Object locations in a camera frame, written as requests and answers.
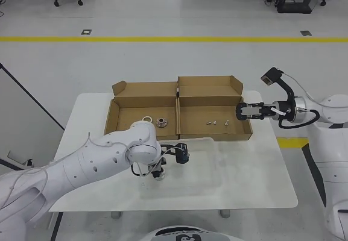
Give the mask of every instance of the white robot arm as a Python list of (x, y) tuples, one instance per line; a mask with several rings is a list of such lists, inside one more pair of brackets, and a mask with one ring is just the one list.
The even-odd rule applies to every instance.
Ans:
[(133, 162), (154, 166), (161, 158), (152, 123), (139, 121), (87, 142), (65, 158), (40, 169), (0, 177), (0, 240), (25, 240), (36, 223), (66, 193), (128, 169)]
[[(333, 95), (318, 102), (287, 75), (306, 93), (306, 96), (295, 97), (293, 90), (281, 79), (283, 74), (287, 75), (273, 67), (261, 80), (268, 85), (280, 85), (288, 95), (286, 101), (240, 103), (236, 117), (242, 121), (271, 117), (279, 121), (283, 129), (306, 127), (311, 155), (324, 182), (326, 226), (334, 240), (348, 240), (348, 96)], [(286, 126), (283, 121), (297, 125)], [(343, 124), (343, 127), (326, 128), (318, 122)]]

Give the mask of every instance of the cardboard box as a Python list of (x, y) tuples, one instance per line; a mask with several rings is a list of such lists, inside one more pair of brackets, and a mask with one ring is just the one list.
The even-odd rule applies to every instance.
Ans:
[[(235, 116), (236, 105), (244, 100), (243, 84), (234, 76), (179, 77), (178, 83), (181, 139), (248, 140), (252, 136), (250, 121)], [(206, 125), (209, 121), (217, 124)]]
[(178, 139), (177, 82), (127, 83), (112, 86), (111, 100), (104, 134), (124, 131), (135, 121), (151, 116), (153, 122), (165, 118), (164, 128), (156, 128), (158, 140)]

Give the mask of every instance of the cardboard box lid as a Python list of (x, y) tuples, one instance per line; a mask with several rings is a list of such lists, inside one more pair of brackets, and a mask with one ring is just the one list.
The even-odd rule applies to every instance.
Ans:
[(178, 77), (180, 97), (241, 96), (243, 83), (234, 76)]
[(177, 96), (177, 82), (127, 83), (124, 80), (112, 86), (115, 99), (118, 97)]

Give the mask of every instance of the metal nut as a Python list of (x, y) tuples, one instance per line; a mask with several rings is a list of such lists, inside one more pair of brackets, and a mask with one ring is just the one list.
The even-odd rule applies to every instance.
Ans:
[(156, 126), (159, 127), (159, 128), (163, 128), (163, 127), (166, 127), (167, 125), (167, 120), (164, 119), (164, 118), (158, 118), (156, 120)]

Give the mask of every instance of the yellow floor line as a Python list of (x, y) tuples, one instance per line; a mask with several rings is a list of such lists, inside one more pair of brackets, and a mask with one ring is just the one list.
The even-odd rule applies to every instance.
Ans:
[(348, 37), (0, 37), (0, 42), (348, 43)]
[(278, 145), (280, 148), (303, 148), (308, 144), (308, 138), (284, 138), (277, 137)]

